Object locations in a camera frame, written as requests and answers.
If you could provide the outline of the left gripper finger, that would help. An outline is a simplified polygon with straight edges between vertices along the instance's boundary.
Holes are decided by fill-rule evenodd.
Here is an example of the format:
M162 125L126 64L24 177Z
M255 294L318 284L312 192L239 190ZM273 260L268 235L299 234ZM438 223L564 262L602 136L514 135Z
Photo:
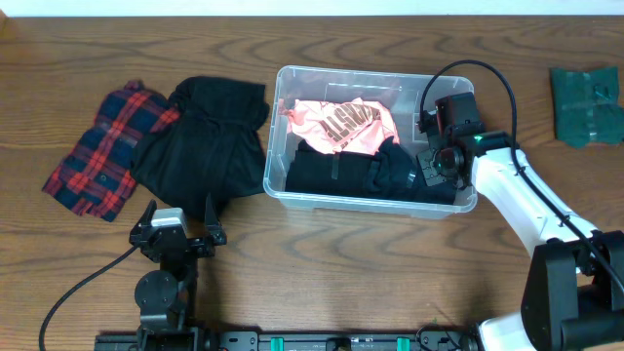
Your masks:
M157 210L157 203L155 200L151 200L148 203L145 211L143 212L142 216L140 217L138 221L138 227L139 228L149 227L151 225L151 220L156 210Z
M222 236L222 227L216 214L211 194L208 194L206 197L204 227L212 238L220 238Z

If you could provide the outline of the navy cloth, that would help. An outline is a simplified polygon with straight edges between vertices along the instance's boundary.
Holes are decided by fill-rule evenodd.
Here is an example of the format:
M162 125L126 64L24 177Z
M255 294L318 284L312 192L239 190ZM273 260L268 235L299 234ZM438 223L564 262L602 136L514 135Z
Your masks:
M452 205L457 193L452 182L428 186L420 166L392 136L372 156L363 189L373 199L442 205Z

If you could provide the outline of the pink printed shirt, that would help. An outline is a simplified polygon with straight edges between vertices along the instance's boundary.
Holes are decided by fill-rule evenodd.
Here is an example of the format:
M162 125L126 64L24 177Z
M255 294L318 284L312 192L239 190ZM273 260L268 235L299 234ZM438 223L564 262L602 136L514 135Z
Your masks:
M343 103L297 99L284 113L288 131L323 154L374 155L389 138L400 143L390 110L378 101L359 97Z

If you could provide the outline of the black taped cloth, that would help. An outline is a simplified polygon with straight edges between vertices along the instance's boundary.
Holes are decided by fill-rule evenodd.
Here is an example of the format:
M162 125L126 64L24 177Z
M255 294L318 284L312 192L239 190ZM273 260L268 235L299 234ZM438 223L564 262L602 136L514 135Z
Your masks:
M290 165L285 190L288 192L363 197L370 155L318 152L305 140L298 144Z

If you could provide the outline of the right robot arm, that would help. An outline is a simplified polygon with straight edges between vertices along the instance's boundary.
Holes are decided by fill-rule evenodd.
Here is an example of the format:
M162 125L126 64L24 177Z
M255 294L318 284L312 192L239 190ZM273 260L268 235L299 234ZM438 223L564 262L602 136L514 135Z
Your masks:
M531 257L518 312L477 326L468 348L583 350L623 339L623 234L578 216L504 132L489 132L471 93L418 113L429 185L469 187L498 209Z

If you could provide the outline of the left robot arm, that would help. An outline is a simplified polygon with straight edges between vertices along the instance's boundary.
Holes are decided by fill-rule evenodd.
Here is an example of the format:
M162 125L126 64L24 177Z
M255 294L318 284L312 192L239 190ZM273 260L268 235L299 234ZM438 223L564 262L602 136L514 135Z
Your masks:
M195 317L198 260L227 243L211 196L206 198L204 235L186 236L183 209L159 210L151 201L130 232L130 244L157 263L136 284L139 350L217 350L218 336Z

